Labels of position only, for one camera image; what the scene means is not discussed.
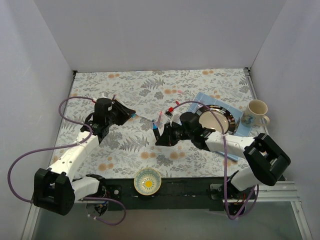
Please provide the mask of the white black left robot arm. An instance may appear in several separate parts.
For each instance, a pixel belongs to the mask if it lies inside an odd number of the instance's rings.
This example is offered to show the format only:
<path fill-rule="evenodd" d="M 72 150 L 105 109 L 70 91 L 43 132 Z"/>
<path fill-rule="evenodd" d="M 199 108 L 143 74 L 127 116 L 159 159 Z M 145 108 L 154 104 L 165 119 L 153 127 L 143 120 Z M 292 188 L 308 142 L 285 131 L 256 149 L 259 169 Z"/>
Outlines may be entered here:
<path fill-rule="evenodd" d="M 80 165 L 108 135 L 113 125 L 122 126 L 136 114 L 118 100 L 98 98 L 94 111 L 84 124 L 74 142 L 55 163 L 47 169 L 40 168 L 34 175 L 33 204 L 42 209 L 65 216 L 74 202 L 87 196 L 101 200 L 106 196 L 103 177 L 89 174 L 75 180 Z"/>

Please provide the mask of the white blue marker pen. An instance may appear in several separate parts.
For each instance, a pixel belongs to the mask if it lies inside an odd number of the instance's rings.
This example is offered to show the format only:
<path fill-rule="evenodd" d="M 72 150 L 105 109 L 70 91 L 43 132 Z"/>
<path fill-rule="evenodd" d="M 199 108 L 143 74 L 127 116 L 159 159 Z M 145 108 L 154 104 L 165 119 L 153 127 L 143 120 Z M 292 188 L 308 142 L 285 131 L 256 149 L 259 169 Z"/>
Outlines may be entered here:
<path fill-rule="evenodd" d="M 136 113 L 131 114 L 130 116 L 131 116 L 131 118 L 133 118 L 133 119 L 134 119 L 134 118 L 140 118 L 140 119 L 142 119 L 142 120 L 145 120 L 145 121 L 148 121 L 148 122 L 151 122 L 151 123 L 154 123 L 154 122 L 155 122 L 154 119 L 150 119 L 150 118 L 148 118 L 148 117 L 144 117 L 144 116 L 138 115 L 138 114 L 136 114 Z"/>

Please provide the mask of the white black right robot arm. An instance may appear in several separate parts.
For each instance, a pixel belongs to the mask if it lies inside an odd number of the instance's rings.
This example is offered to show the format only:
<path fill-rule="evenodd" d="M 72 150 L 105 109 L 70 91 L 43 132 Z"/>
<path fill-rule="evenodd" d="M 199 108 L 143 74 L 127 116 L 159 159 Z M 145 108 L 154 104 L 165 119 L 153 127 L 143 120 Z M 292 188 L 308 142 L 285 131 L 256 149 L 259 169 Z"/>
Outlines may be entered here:
<path fill-rule="evenodd" d="M 201 123 L 199 116 L 192 112 L 185 112 L 179 118 L 180 123 L 166 123 L 162 133 L 153 128 L 155 144 L 172 147 L 179 141 L 190 140 L 200 150 L 245 159 L 249 166 L 233 173 L 222 186 L 232 199 L 259 184 L 274 186 L 291 164 L 289 156 L 268 134 L 260 133 L 256 137 L 222 134 L 208 122 Z"/>

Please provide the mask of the pink marker pen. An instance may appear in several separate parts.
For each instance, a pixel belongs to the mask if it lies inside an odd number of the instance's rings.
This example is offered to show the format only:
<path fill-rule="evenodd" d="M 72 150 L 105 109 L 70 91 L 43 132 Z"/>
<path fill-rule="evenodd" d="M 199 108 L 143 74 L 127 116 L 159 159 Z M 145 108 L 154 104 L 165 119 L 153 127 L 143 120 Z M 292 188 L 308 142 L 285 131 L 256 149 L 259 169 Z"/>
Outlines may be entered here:
<path fill-rule="evenodd" d="M 160 113 L 159 113 L 159 115 L 158 115 L 158 118 L 157 118 L 157 121 L 156 121 L 156 125 L 157 125 L 157 127 L 159 127 L 160 126 L 160 123 L 161 123 L 161 118 L 162 118 L 162 111 L 160 111 Z"/>

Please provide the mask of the black blue highlighter pen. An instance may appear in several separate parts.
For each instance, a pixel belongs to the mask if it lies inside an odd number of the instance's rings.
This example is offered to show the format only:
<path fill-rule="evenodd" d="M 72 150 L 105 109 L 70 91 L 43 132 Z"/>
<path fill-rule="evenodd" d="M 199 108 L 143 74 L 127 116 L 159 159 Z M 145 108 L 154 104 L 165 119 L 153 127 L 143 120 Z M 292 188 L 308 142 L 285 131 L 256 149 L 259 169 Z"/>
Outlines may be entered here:
<path fill-rule="evenodd" d="M 153 134 L 155 136 L 156 141 L 158 141 L 160 139 L 161 135 L 159 132 L 159 128 L 157 127 L 155 122 L 152 123 L 152 131 L 153 131 Z"/>

